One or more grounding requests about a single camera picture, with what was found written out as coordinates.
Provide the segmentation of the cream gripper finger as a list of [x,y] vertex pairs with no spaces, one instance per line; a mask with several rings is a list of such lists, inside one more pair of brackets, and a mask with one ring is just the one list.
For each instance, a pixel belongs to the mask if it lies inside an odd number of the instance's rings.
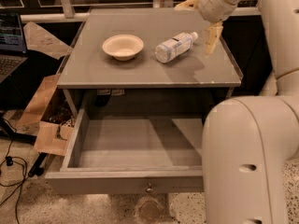
[[184,2],[181,2],[177,5],[175,5],[175,9],[176,10],[197,9],[198,8],[198,2],[199,2],[199,0],[186,0]]
[[221,38],[223,30],[222,22],[212,22],[205,29],[205,54],[210,55],[213,53],[218,41]]

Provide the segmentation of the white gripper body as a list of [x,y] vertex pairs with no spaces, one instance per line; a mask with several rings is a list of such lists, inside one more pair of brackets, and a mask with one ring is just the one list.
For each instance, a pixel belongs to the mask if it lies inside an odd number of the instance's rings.
[[236,5],[225,0],[198,0],[198,10],[204,20],[210,22],[226,21]]

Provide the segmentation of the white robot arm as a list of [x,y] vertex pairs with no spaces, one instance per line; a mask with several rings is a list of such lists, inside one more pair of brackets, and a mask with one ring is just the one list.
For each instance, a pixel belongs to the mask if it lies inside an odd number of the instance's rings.
[[[206,21],[225,21],[240,0],[186,0]],[[203,129],[206,224],[289,224],[285,161],[299,149],[299,0],[258,0],[275,85],[270,96],[216,105]]]

